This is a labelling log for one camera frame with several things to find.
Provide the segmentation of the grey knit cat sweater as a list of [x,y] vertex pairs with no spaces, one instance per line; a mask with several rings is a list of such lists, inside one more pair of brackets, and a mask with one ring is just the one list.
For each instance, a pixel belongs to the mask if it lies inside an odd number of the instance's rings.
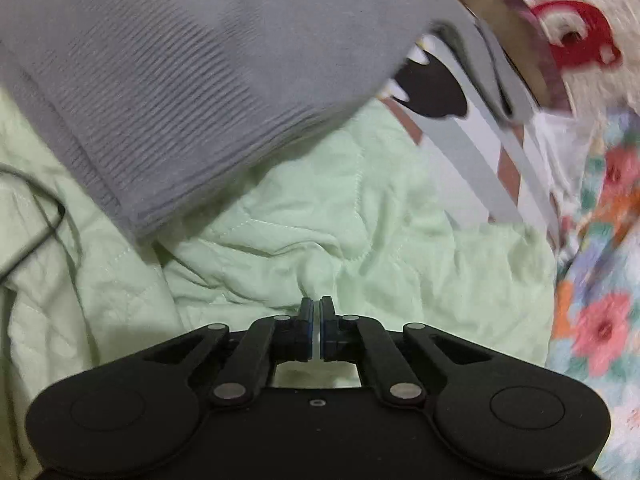
[[436,35],[506,122],[532,114],[459,0],[1,0],[1,84],[130,238],[348,119]]

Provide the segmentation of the light green cloth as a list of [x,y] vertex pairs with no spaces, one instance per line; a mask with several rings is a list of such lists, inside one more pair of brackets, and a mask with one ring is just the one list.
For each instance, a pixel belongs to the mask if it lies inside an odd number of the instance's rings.
[[39,471],[28,404],[48,385],[208,323],[245,330],[329,296],[390,330],[433,325],[534,364],[547,359],[554,259],[525,224],[458,228],[433,167],[387,107],[299,142],[222,200],[134,244],[58,162],[8,96],[1,162],[65,206],[58,235],[1,289],[1,474]]

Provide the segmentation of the floral patterned fabric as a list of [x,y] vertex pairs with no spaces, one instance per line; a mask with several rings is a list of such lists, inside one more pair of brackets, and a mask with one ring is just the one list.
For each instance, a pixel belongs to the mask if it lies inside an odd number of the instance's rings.
[[611,416],[603,479],[639,475],[639,114],[536,116],[560,247],[547,365],[583,382]]

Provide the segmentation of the checkered plush blanket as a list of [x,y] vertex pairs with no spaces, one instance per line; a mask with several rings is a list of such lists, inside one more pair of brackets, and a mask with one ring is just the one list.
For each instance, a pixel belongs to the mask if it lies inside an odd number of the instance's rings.
[[539,140],[524,120],[495,116],[442,40],[422,37],[380,99],[426,157],[454,224],[526,223],[559,246],[559,215]]

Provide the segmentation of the beige mattress edge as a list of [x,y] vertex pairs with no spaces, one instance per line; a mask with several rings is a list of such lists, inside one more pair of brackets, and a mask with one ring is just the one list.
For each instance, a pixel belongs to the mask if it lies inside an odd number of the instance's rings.
[[535,27],[506,0],[461,0],[484,20],[520,72],[539,104],[549,106],[551,96],[540,66],[539,36]]

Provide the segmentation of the white quilt with red bears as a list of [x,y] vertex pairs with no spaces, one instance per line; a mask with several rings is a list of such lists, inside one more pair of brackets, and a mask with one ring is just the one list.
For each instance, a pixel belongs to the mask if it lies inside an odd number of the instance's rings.
[[[639,108],[639,0],[474,0],[493,4],[526,21],[544,76],[549,107],[574,113],[601,113],[615,104]],[[589,34],[587,20],[567,1],[588,3],[608,22],[613,44],[599,52],[604,64],[590,61],[559,68],[551,49],[580,50]]]

